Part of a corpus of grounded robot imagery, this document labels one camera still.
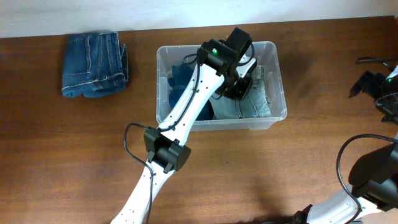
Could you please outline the light blue jeans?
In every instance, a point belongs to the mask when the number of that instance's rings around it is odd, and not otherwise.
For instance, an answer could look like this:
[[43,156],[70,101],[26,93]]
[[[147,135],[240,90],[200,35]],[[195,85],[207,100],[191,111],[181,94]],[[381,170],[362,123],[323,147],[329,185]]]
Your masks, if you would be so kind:
[[266,118],[271,115],[271,101],[267,96],[265,66],[258,65],[252,72],[252,87],[242,100],[231,100],[214,94],[210,98],[215,119]]

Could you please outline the dark blue garment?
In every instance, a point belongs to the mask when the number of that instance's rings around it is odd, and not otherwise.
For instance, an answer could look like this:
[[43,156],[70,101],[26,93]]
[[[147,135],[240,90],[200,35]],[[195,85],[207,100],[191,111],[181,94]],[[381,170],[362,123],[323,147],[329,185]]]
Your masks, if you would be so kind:
[[[171,87],[171,91],[169,93],[169,104],[171,108],[177,104],[177,101],[186,89],[192,75],[193,69],[188,65],[182,64],[179,66],[172,66],[172,76],[167,79],[168,84]],[[202,111],[198,115],[197,121],[211,120],[213,119],[213,116],[213,108],[211,103],[207,101]]]

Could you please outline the dark blue jeans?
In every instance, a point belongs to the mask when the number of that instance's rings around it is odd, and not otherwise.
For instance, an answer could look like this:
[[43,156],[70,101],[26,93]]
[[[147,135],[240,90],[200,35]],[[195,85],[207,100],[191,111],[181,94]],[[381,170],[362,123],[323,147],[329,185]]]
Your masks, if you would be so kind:
[[62,70],[65,98],[101,98],[120,92],[129,80],[127,48],[117,32],[72,34]]

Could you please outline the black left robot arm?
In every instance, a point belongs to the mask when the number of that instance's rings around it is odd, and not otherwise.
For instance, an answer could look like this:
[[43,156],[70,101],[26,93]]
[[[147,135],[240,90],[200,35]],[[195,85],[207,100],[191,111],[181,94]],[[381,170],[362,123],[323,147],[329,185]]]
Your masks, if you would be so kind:
[[148,223],[152,202],[191,153],[185,143],[208,100],[213,94],[241,100],[248,93],[250,73],[257,62],[253,56],[246,56],[247,51],[254,51],[252,38],[238,27],[226,40],[211,39],[197,49],[193,75],[176,105],[157,128],[145,128],[148,155],[144,170],[111,224]]

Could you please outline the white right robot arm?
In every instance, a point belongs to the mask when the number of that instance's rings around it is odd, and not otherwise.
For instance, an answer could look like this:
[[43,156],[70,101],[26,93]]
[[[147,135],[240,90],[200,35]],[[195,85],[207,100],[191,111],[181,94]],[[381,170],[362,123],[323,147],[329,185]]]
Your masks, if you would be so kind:
[[[349,96],[365,92],[374,99],[383,122],[397,123],[397,68],[390,74],[365,72],[353,85]],[[341,177],[340,162],[346,147],[357,139],[379,139],[388,145],[361,156],[349,173],[348,183]],[[397,208],[397,139],[377,134],[349,138],[336,158],[336,174],[342,189],[323,203],[298,211],[292,223],[355,223],[359,218]]]

